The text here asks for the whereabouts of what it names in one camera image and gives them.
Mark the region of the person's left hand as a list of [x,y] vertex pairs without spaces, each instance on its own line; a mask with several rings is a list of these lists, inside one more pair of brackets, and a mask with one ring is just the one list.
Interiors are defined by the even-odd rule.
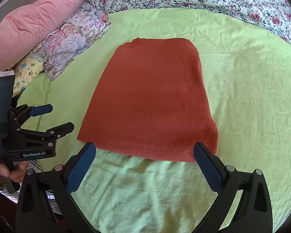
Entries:
[[0,162],[0,190],[5,189],[4,177],[10,178],[15,183],[21,183],[24,179],[25,173],[29,167],[29,162],[18,162],[15,170],[9,171],[7,166]]

